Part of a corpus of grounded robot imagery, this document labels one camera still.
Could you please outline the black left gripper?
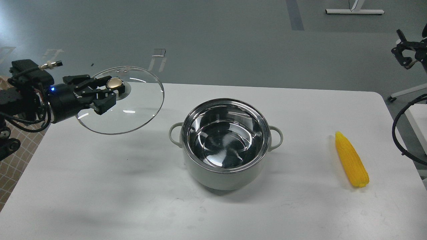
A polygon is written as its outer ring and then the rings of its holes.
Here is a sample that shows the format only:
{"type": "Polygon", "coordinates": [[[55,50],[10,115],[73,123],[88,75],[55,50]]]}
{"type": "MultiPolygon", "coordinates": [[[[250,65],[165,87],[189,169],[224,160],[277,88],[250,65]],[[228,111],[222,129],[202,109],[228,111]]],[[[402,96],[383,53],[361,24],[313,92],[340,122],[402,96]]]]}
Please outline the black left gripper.
{"type": "Polygon", "coordinates": [[[93,109],[98,115],[103,115],[116,105],[116,94],[125,92],[124,81],[118,77],[64,76],[63,84],[50,86],[47,91],[52,114],[51,123],[76,116],[87,108],[93,109]]]}

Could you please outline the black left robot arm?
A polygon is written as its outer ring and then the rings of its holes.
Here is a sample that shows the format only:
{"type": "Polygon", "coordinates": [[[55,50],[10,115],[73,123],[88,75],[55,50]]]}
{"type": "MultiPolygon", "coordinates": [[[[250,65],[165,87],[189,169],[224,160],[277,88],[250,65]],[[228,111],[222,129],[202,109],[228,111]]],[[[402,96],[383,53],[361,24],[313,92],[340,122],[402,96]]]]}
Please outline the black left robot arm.
{"type": "Polygon", "coordinates": [[[112,76],[65,76],[62,84],[55,85],[47,69],[60,66],[61,61],[41,65],[30,59],[12,62],[9,70],[12,76],[7,80],[11,87],[0,95],[1,160],[21,146],[20,140],[10,137],[12,131],[6,123],[28,133],[38,133],[84,109],[92,108],[102,115],[130,94],[129,84],[112,76]]]}

